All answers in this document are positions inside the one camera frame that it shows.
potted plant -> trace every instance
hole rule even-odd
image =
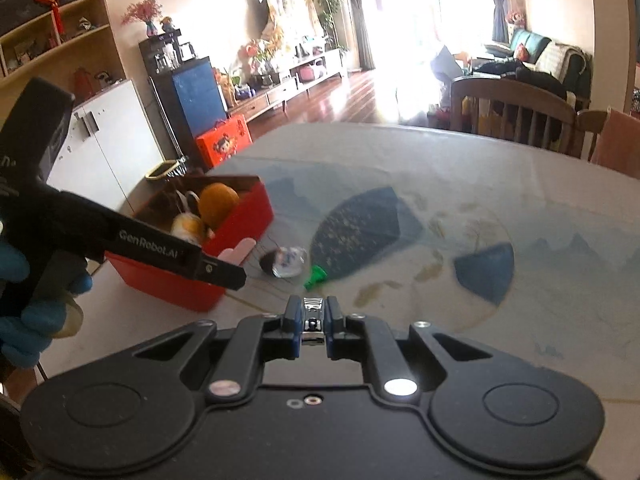
[[[340,0],[318,0],[318,4],[321,9],[318,18],[322,28],[324,28],[324,31],[327,34],[329,49],[333,50],[334,48],[339,48],[341,52],[344,52],[346,49],[341,46],[338,41],[338,33],[335,30],[334,21],[334,14],[340,11]]]
[[[509,43],[513,38],[513,33],[517,28],[525,28],[527,26],[527,17],[522,10],[512,10],[506,17],[507,31],[509,33]]]
[[[154,19],[161,16],[162,5],[157,0],[143,0],[127,7],[127,12],[122,17],[122,24],[143,22],[146,25],[146,36],[151,38],[158,35],[158,28],[156,28]]]

white cabinet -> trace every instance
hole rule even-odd
[[[150,195],[145,174],[162,162],[131,81],[74,110],[47,183],[132,214]]]
[[[126,81],[82,108],[122,192],[131,197],[144,186],[145,174],[162,162],[133,83]]]

red box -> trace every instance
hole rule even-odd
[[[169,232],[173,218],[179,213],[175,190],[200,193],[214,182],[222,182],[240,195],[240,203],[206,242],[202,250],[218,256],[226,248],[234,248],[244,238],[259,240],[273,221],[273,209],[267,190],[257,176],[184,176],[172,178],[142,208],[135,218]],[[168,270],[156,269],[130,258],[106,253],[107,259],[127,285],[160,300],[178,306],[207,312],[225,293],[221,286],[189,280]]]
[[[222,121],[212,130],[196,138],[202,158],[210,168],[215,168],[253,143],[244,115],[236,115]]]

blue panel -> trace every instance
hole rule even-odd
[[[226,112],[209,59],[194,62],[174,74],[175,91],[193,138],[226,119]]]

blue glove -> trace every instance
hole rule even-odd
[[[24,255],[0,242],[0,280],[20,283],[29,275],[29,263]],[[71,294],[83,294],[91,289],[92,279],[87,272],[69,286]],[[0,317],[0,352],[17,368],[33,368],[40,360],[40,352],[51,344],[51,337],[60,332],[66,320],[63,301],[34,301],[20,317]]]

